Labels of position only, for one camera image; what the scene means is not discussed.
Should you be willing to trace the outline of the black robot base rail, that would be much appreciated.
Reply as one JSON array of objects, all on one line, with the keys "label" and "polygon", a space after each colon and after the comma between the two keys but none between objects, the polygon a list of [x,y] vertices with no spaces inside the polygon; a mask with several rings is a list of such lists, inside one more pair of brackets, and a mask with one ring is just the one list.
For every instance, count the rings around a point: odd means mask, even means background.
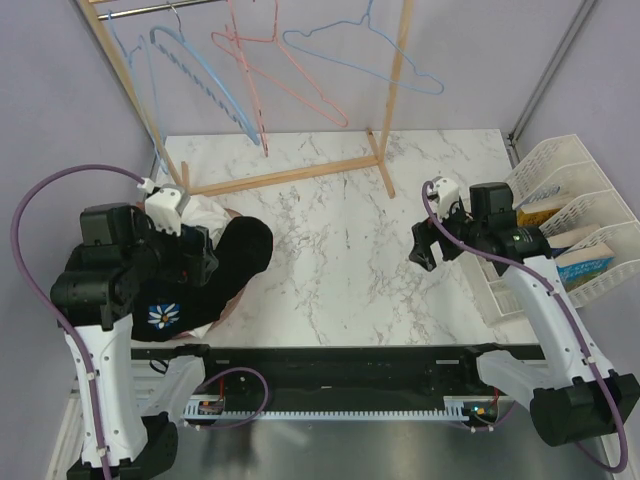
[{"label": "black robot base rail", "polygon": [[442,409],[446,398],[491,397],[471,370],[474,346],[213,348],[136,347],[136,360],[170,360],[195,354],[207,377],[242,367],[205,388],[222,394],[232,410],[365,411]]}]

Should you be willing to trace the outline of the black t shirt with daisy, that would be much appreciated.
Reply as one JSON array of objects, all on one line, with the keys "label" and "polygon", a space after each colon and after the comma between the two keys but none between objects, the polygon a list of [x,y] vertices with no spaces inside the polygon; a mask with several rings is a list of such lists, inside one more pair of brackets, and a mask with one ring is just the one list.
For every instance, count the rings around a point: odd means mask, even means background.
[{"label": "black t shirt with daisy", "polygon": [[215,255],[218,268],[200,287],[150,279],[141,286],[133,310],[131,337],[141,342],[165,342],[218,321],[227,306],[272,258],[273,234],[261,220],[232,219]]}]

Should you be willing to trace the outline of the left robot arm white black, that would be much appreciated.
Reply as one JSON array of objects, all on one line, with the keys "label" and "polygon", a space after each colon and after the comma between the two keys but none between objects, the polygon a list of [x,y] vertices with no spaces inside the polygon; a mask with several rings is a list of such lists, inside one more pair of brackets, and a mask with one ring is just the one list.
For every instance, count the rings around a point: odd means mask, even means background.
[{"label": "left robot arm white black", "polygon": [[83,242],[50,290],[70,323],[83,414],[80,459],[70,479],[152,479],[168,471],[178,423],[194,391],[208,393],[219,369],[199,350],[169,362],[144,405],[136,398],[131,358],[134,301],[152,278],[202,286],[218,265],[208,231],[179,222],[163,227],[139,208],[110,204],[80,215]]}]

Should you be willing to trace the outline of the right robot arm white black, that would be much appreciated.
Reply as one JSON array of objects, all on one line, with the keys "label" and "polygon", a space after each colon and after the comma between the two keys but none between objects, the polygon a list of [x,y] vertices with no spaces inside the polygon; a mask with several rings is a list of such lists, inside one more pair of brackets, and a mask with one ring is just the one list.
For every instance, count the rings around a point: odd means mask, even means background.
[{"label": "right robot arm white black", "polygon": [[595,345],[546,238],[537,227],[518,225],[509,185],[472,186],[469,210],[451,179],[426,181],[421,196],[428,217],[412,228],[410,261],[433,270],[433,244],[446,261],[462,253],[490,261],[523,308],[547,363],[532,367],[500,347],[480,347],[458,368],[460,386],[473,394],[491,386],[510,396],[549,446],[616,434],[626,450],[624,423],[639,401],[639,381],[617,373]]}]

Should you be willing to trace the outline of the light blue wire hanger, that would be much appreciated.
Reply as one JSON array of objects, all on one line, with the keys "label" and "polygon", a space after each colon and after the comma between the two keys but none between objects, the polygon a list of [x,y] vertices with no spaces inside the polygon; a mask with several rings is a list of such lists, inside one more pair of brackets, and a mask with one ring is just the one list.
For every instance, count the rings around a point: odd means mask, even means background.
[{"label": "light blue wire hanger", "polygon": [[411,14],[401,1],[362,8],[324,24],[288,28],[281,40],[305,56],[368,75],[391,87],[427,96],[445,92],[443,80],[419,65],[408,51]]}]

